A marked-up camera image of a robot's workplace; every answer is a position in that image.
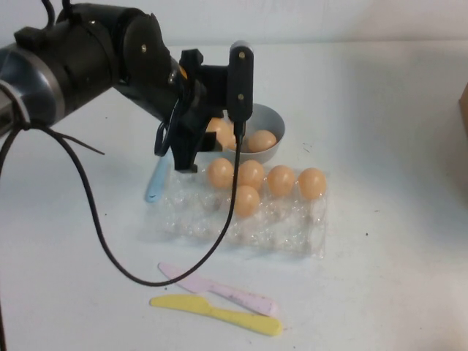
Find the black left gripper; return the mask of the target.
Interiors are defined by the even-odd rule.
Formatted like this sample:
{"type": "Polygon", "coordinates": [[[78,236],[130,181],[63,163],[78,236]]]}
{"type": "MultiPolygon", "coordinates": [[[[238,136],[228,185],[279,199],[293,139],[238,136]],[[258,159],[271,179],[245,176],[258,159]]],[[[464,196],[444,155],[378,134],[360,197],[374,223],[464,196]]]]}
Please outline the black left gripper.
{"type": "Polygon", "coordinates": [[[198,147],[202,153],[223,151],[217,133],[207,128],[225,109],[226,79],[170,77],[167,84],[176,100],[166,120],[166,146],[171,147],[175,171],[196,173],[198,147]]]}

